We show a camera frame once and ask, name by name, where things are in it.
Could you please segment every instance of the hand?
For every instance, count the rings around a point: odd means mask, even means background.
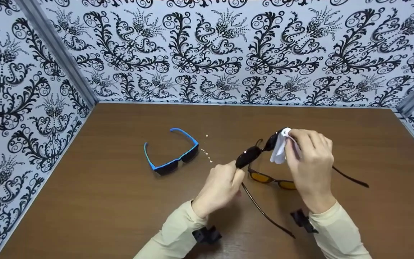
[[[194,213],[205,218],[210,213],[226,206],[239,192],[245,173],[235,167],[235,161],[229,164],[217,164],[210,169],[204,187],[191,204]]]
[[[333,142],[316,131],[292,129],[289,132],[301,149],[301,158],[292,147],[290,139],[285,143],[287,163],[298,192],[306,206],[314,214],[329,210],[336,202],[331,191]]]

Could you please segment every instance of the amber lens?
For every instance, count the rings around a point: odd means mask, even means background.
[[[267,183],[271,181],[271,178],[265,175],[260,175],[258,173],[250,173],[250,177],[252,177],[253,180],[262,182],[262,183]]]
[[[279,187],[286,190],[296,190],[295,184],[293,182],[279,182]]]

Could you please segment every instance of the black bracket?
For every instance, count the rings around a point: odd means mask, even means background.
[[[303,210],[299,209],[292,213],[290,213],[292,218],[294,219],[295,223],[299,227],[304,227],[307,233],[317,233],[319,234],[319,231],[317,231],[314,226],[309,222],[309,217],[304,216]]]
[[[221,238],[221,234],[217,231],[215,226],[212,226],[209,230],[206,227],[203,227],[193,231],[192,234],[198,243],[207,243],[209,245],[216,243]]]

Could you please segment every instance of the sleeve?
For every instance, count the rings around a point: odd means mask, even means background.
[[[319,232],[314,237],[326,258],[371,259],[360,240],[359,229],[338,202],[324,213],[309,213],[309,221]]]
[[[191,207],[191,200],[183,203],[167,218],[162,229],[138,252],[134,259],[181,259],[196,244],[192,232],[206,225],[207,218],[199,218]]]

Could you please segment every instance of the black sunglasses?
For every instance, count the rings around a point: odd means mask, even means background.
[[[236,159],[236,163],[235,163],[236,167],[242,169],[247,164],[250,164],[251,162],[255,161],[261,155],[261,153],[263,153],[263,151],[274,150],[274,148],[276,147],[277,136],[279,136],[279,134],[281,133],[282,130],[283,129],[281,129],[279,131],[276,131],[271,137],[269,137],[268,141],[266,141],[266,144],[264,145],[264,148],[262,148],[262,149],[259,148],[258,144],[261,141],[258,140],[258,142],[255,144],[255,146],[252,146],[252,147],[248,148],[246,151],[244,151],[242,154],[240,154],[240,156]],[[343,177],[346,177],[347,179],[351,180],[352,182],[355,182],[355,183],[360,184],[364,187],[370,188],[370,186],[367,183],[359,181],[357,179],[354,179],[350,176],[347,176],[347,175],[343,174],[340,170],[338,170],[334,166],[332,166],[332,168],[335,169],[335,171],[337,171],[340,175],[342,175]],[[247,193],[250,200],[252,200],[253,204],[256,206],[256,208],[261,212],[261,214],[269,222],[271,222],[276,227],[280,228],[285,233],[289,234],[289,236],[295,238],[295,235],[291,231],[289,231],[286,228],[284,228],[283,226],[277,224],[270,217],[268,217],[268,215],[266,215],[266,213],[260,208],[258,203],[255,201],[255,199],[252,197],[250,192],[247,190],[247,187],[245,187],[245,184],[242,183],[241,185],[244,188],[244,190]]]

